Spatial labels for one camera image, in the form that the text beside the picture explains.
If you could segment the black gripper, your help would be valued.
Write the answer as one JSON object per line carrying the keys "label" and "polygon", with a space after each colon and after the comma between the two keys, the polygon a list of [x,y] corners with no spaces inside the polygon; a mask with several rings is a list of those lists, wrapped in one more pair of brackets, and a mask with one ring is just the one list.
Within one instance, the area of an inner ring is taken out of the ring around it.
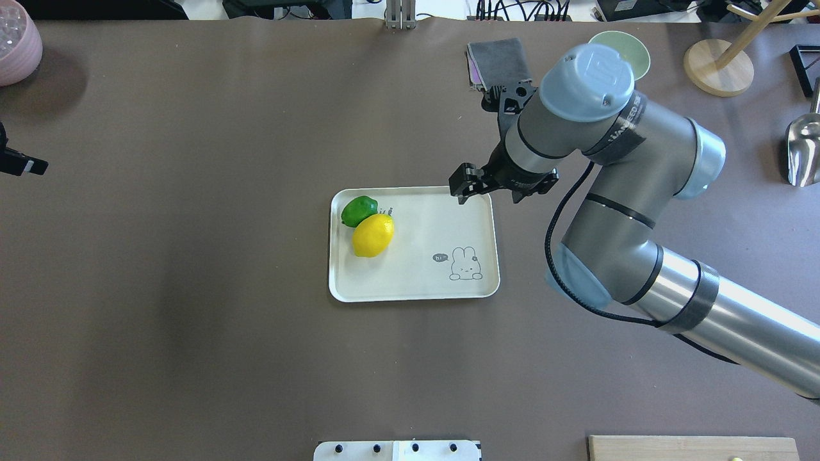
{"label": "black gripper", "polygon": [[555,168],[549,172],[534,173],[512,160],[506,147],[498,144],[484,169],[473,163],[461,163],[448,179],[449,195],[463,205],[469,197],[487,195],[495,190],[510,190],[513,204],[531,195],[546,195],[559,181]]}

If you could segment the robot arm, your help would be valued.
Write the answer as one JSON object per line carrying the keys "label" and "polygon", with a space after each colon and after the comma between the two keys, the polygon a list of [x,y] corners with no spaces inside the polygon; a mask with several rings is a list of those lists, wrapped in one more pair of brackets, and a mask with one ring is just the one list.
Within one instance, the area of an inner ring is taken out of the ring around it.
{"label": "robot arm", "polygon": [[723,140],[635,88],[611,47],[568,50],[539,86],[529,77],[483,88],[500,142],[488,163],[463,163],[451,195],[509,190],[544,195],[557,166],[579,151],[589,163],[545,234],[546,279],[600,317],[665,332],[818,403],[818,326],[695,259],[653,242],[671,199],[703,193],[723,169]]}

